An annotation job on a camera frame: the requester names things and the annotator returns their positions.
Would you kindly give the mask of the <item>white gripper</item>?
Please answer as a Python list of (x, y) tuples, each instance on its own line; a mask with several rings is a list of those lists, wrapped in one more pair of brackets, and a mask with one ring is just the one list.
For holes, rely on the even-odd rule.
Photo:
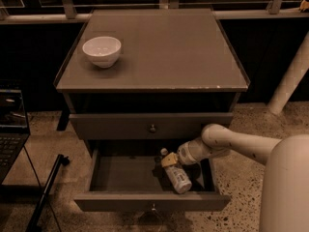
[(201, 138), (185, 142), (178, 148), (177, 155), (170, 153), (161, 160), (163, 168), (176, 165), (179, 161), (183, 165), (192, 165), (208, 156), (208, 147)]

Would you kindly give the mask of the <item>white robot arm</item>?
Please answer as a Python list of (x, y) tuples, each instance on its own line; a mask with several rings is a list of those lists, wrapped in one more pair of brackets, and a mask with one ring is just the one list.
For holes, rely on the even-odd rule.
[(161, 150), (161, 166), (178, 193), (191, 188), (183, 168), (231, 149), (265, 167), (259, 232), (309, 232), (309, 135), (276, 139), (205, 126), (175, 153)]

